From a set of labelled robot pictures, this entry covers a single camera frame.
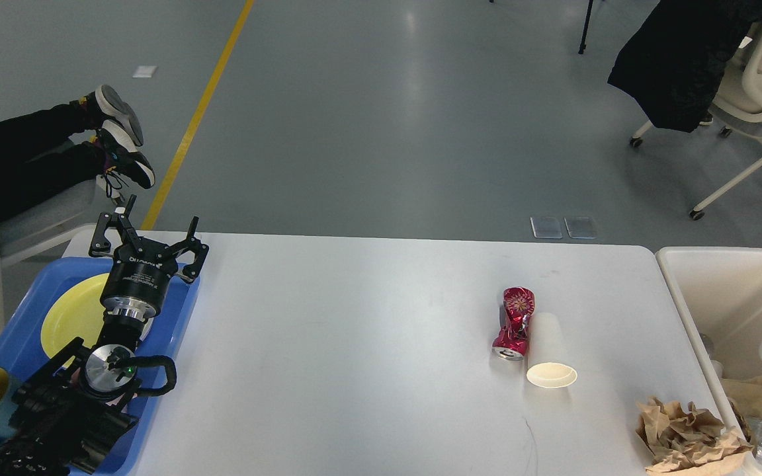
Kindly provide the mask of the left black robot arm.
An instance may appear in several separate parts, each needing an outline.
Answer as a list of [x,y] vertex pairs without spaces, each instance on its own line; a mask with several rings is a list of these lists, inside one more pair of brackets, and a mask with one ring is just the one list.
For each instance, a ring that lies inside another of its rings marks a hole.
[[140,421],[126,412],[128,404],[177,385],[171,356],[142,355],[138,347],[163,309],[172,278],[193,284],[209,248],[196,237],[198,217],[173,244],[138,235],[129,219],[135,201],[101,214],[91,239],[89,255],[112,260],[98,297],[103,324],[95,343],[73,337],[9,394],[15,409],[1,437],[0,475],[96,472]]

